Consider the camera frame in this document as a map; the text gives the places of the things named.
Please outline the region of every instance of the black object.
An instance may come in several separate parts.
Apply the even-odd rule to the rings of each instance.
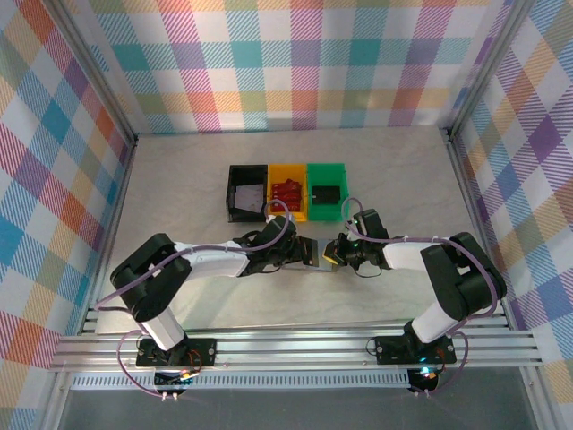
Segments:
[[[146,338],[139,342],[137,349],[135,365],[138,367],[189,366],[199,368],[215,365],[217,340],[190,339],[185,336],[169,351],[164,351],[155,343],[155,340]]]
[[[248,254],[249,264],[240,277],[249,276],[264,272],[267,265],[280,267],[293,262],[303,262],[306,265],[314,265],[318,262],[317,242],[307,237],[296,235],[296,226],[293,222],[287,221],[283,216],[278,216],[265,226],[262,231],[251,231],[233,239],[234,242],[245,248],[264,245],[273,240],[281,232],[288,222],[285,234],[276,244],[256,253]]]
[[[312,204],[338,204],[340,187],[337,185],[315,185],[311,190]]]
[[[119,289],[138,279],[156,265],[175,253],[175,244],[165,233],[157,233],[140,246],[112,272],[111,283]],[[175,258],[156,276],[123,293],[121,298],[138,323],[145,323],[167,309],[175,293],[192,271],[191,264],[183,257]]]
[[[369,209],[354,215],[359,233],[377,239],[388,239],[388,231],[382,226],[378,213]],[[507,286],[490,258],[469,233],[459,233],[449,240],[461,245],[485,268],[496,288],[498,299],[505,297]],[[324,257],[340,266],[349,265],[355,271],[363,262],[390,269],[384,258],[383,248],[366,240],[348,240],[344,234],[330,242]],[[462,253],[451,245],[436,244],[420,252],[441,308],[452,319],[463,321],[469,315],[492,304],[492,294],[482,274]],[[469,268],[464,274],[458,269]]]
[[[408,388],[411,392],[425,392],[434,391],[438,388],[438,382],[440,381],[440,376],[436,374],[432,378],[428,377],[428,374],[424,374],[420,370],[408,369],[408,381],[411,387]]]
[[[186,390],[187,387],[193,384],[193,378],[185,381],[181,381],[179,374],[174,374],[173,372],[156,372],[153,374],[153,387],[157,390],[159,394],[166,392],[167,394],[177,394],[181,395]]]
[[[227,184],[227,219],[229,222],[264,222],[264,207],[267,203],[267,166],[230,166]],[[241,185],[262,185],[262,208],[260,212],[245,211],[235,207],[236,188]]]
[[[362,235],[375,239],[389,239],[388,231],[382,226],[380,216],[374,209],[358,212],[354,215],[354,225]],[[389,269],[383,253],[384,244],[376,244],[366,240],[348,240],[344,233],[327,244],[324,257],[339,266],[349,265],[355,271],[363,262],[369,262],[381,269]]]
[[[462,245],[485,268],[495,286],[499,299],[508,288],[490,258],[469,233],[459,233],[449,240]],[[458,250],[450,245],[434,245],[421,252],[433,290],[440,307],[452,319],[462,321],[469,315],[492,304],[492,294],[485,278]],[[460,275],[458,268],[469,267]]]
[[[432,343],[422,343],[409,322],[402,336],[374,338],[376,362],[379,365],[444,365],[456,363],[451,338],[442,336]]]

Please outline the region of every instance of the black bin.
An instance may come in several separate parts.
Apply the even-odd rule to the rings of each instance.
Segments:
[[[230,166],[227,185],[227,218],[229,222],[264,222],[267,203],[267,165]],[[262,184],[261,212],[245,211],[235,207],[235,192],[240,185]]]

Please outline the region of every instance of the green bin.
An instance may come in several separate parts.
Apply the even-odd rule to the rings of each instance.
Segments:
[[[346,169],[344,164],[309,164],[308,177],[308,219],[310,221],[342,221],[340,209],[342,202],[348,197]],[[340,201],[337,204],[312,204],[312,188],[315,185],[336,185],[340,187]],[[346,206],[348,218],[349,205]]]

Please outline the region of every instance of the vent grille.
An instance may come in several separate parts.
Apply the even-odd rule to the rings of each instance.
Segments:
[[[153,374],[137,374],[135,380],[152,387]],[[224,372],[196,376],[191,385],[170,386],[169,389],[327,389],[327,388],[404,388],[407,371],[346,371],[346,372]],[[80,373],[73,378],[73,390],[135,389],[122,374]]]

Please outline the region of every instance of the mounting plate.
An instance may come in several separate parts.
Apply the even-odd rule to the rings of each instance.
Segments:
[[[452,365],[457,360],[452,339],[446,336],[435,340],[416,356],[410,352],[404,336],[377,336],[374,346],[379,365]]]
[[[187,338],[185,342],[187,351],[196,351],[197,354],[192,353],[191,358],[188,354],[184,354],[181,363],[177,366],[191,366],[191,367],[209,367],[215,365],[215,357],[217,356],[217,340],[210,338],[193,339]],[[142,339],[138,346],[137,359],[135,365],[138,367],[159,367],[169,366],[168,356],[165,351],[160,349],[153,339]]]

